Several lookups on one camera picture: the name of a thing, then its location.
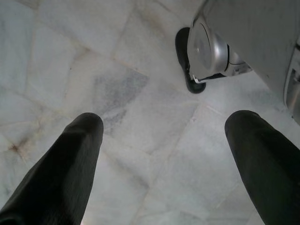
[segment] white marble tile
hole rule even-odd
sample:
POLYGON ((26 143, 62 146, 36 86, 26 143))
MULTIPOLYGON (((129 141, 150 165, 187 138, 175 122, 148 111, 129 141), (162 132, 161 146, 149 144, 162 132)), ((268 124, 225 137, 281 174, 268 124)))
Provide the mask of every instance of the white marble tile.
POLYGON ((39 120, 0 126, 0 133, 10 142, 9 148, 21 148, 39 128, 39 120))
POLYGON ((145 186, 153 184, 153 180, 161 168, 161 160, 119 143, 108 135, 104 135, 100 151, 104 152, 124 171, 133 174, 145 186))
POLYGON ((147 190, 140 178, 101 152, 82 224, 130 225, 147 190))
POLYGON ((300 149, 300 125, 284 105, 260 113, 260 116, 300 149))
POLYGON ((59 109, 68 83, 71 64, 85 49, 42 23, 36 25, 26 94, 59 109))
POLYGON ((241 183, 210 213, 208 221, 211 223, 236 221, 245 225, 254 211, 255 207, 245 186, 241 183))
POLYGON ((0 88, 0 126, 36 120, 43 110, 43 107, 23 96, 0 88))
POLYGON ((258 212, 254 212, 246 225, 265 225, 258 212))
POLYGON ((203 0, 158 0, 168 10, 175 13, 186 26, 192 24, 193 18, 203 0))
POLYGON ((0 152, 7 151, 12 146, 12 143, 0 133, 0 152))
POLYGON ((133 7, 133 0, 44 0, 39 17, 62 34, 110 56, 133 7))
POLYGON ((72 120, 53 112, 45 112, 38 120, 4 126, 0 133, 12 140, 26 165, 32 167, 54 144, 72 120))
POLYGON ((13 150, 0 152, 0 208, 19 185, 29 168, 13 150))
POLYGON ((172 150, 197 104, 162 80, 92 52, 76 61, 71 77, 65 113, 94 112, 106 134, 158 158, 172 150))
POLYGON ((113 60, 87 52, 72 65, 63 111, 72 117, 97 113, 104 120, 105 132, 110 133, 148 80, 113 60))
POLYGON ((240 181, 224 123, 225 117, 200 105, 150 193, 207 219, 240 181))
POLYGON ((226 117, 237 110, 261 114, 283 106, 254 72, 211 81, 197 97, 226 117))
POLYGON ((0 84, 23 93, 30 59, 34 12, 15 1, 0 1, 0 84))
POLYGON ((37 9, 38 4, 40 2, 40 0, 17 0, 17 1, 32 8, 32 9, 37 9))
POLYGON ((215 219, 210 220, 208 225, 245 225, 246 223, 244 219, 215 219))
POLYGON ((143 74, 162 78, 188 93, 175 50, 175 36, 183 26, 183 22, 159 2, 138 0, 114 57, 143 74))
POLYGON ((205 221, 181 212, 150 195, 145 198, 135 225, 207 225, 205 221))

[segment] caster wheel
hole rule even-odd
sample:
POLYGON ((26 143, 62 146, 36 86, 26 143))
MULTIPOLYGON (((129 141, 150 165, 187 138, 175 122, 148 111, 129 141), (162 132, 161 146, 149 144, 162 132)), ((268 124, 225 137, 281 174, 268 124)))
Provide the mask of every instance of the caster wheel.
POLYGON ((186 79, 187 89, 194 93, 199 94, 204 91, 206 83, 196 83, 189 75, 189 61, 188 61, 188 35, 189 27, 182 28, 178 31, 175 38, 175 47, 178 57, 178 62, 182 67, 184 77, 186 79))

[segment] gray marble vein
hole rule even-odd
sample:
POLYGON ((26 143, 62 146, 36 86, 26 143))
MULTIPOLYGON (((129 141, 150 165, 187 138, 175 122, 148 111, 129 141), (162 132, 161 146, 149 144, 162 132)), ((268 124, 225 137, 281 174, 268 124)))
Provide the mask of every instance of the gray marble vein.
POLYGON ((19 93, 25 91, 34 19, 30 8, 0 1, 0 84, 19 93))
POLYGON ((72 65, 63 111, 73 117, 97 113, 104 120, 105 133, 110 134, 147 83, 148 77, 87 52, 72 65))
POLYGON ((197 103, 171 85, 150 79, 110 135, 154 157, 165 158, 174 148, 197 103))

